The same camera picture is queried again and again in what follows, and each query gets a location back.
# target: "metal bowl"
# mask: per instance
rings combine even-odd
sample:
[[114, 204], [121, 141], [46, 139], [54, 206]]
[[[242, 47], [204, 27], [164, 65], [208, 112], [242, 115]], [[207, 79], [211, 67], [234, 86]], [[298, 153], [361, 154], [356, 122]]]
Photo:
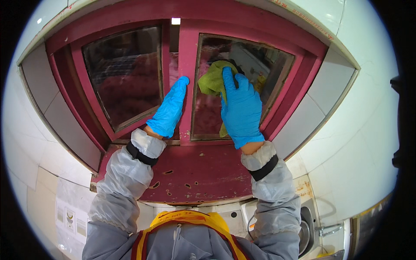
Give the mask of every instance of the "metal bowl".
[[310, 229], [308, 223], [305, 221], [301, 221], [300, 223], [300, 232], [299, 232], [300, 242], [299, 242], [299, 255], [301, 255], [305, 249], [306, 246], [309, 243], [310, 238]]

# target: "gray protective suit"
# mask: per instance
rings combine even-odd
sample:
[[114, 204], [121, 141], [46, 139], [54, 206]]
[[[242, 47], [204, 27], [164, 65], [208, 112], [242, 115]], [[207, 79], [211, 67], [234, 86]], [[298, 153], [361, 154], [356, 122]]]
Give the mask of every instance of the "gray protective suit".
[[[157, 158], [166, 144], [144, 131], [131, 134], [132, 144], [150, 158]], [[265, 141], [241, 162], [250, 171], [262, 168], [274, 155], [273, 144]], [[88, 222], [87, 243], [82, 259], [130, 259], [138, 236], [136, 200], [153, 178], [150, 166], [132, 156], [126, 147], [116, 151], [107, 164], [105, 179], [97, 184]], [[251, 259], [297, 259], [299, 254], [300, 197], [295, 194], [292, 174], [283, 160], [263, 179], [251, 178], [253, 196], [258, 198], [254, 243], [238, 238]], [[164, 225], [149, 236], [147, 259], [232, 259], [230, 246], [214, 230], [192, 224]]]

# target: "faucet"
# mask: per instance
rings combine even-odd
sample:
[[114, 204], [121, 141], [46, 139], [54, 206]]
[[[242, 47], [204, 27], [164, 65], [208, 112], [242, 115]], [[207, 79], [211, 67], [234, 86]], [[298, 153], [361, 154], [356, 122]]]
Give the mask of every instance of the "faucet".
[[[330, 226], [327, 226], [327, 227], [325, 227], [325, 226], [317, 227], [316, 229], [319, 231], [319, 236], [324, 238], [327, 235], [334, 234], [335, 232], [340, 230], [343, 226], [344, 226], [344, 224], [342, 223], [342, 224], [330, 225]], [[327, 229], [327, 228], [335, 228], [335, 229], [333, 229], [332, 231], [324, 233], [324, 230]]]

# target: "stainless steel sink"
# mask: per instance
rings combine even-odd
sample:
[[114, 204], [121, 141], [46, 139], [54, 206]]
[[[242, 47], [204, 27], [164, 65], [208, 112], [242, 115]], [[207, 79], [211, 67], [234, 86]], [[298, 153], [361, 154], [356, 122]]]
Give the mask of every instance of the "stainless steel sink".
[[310, 236], [309, 236], [309, 242], [307, 243], [306, 249], [304, 250], [302, 254], [299, 255], [299, 258], [311, 252], [312, 250], [314, 250], [319, 244], [319, 231], [316, 229], [317, 216], [315, 213], [315, 206], [313, 204], [312, 199], [302, 203], [301, 208], [300, 208], [300, 217], [303, 221], [305, 221], [309, 225]]

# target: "protective sleeve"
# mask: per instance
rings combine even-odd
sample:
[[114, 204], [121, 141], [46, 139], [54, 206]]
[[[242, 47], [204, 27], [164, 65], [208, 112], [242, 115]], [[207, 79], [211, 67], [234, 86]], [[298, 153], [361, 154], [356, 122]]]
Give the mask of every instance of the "protective sleeve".
[[[242, 155], [242, 164], [250, 171], [262, 168], [276, 150], [265, 141], [257, 152]], [[300, 197], [295, 193], [293, 177], [279, 159], [274, 169], [259, 181], [251, 178], [253, 196], [258, 198], [254, 243], [270, 258], [297, 259], [299, 254]]]
[[[165, 142], [136, 129], [131, 134], [132, 144], [141, 153], [158, 158]], [[97, 196], [92, 201], [88, 216], [128, 233], [137, 232], [140, 210], [136, 200], [149, 187], [153, 171], [149, 165], [133, 159], [124, 146], [111, 156], [105, 178], [97, 183]]]

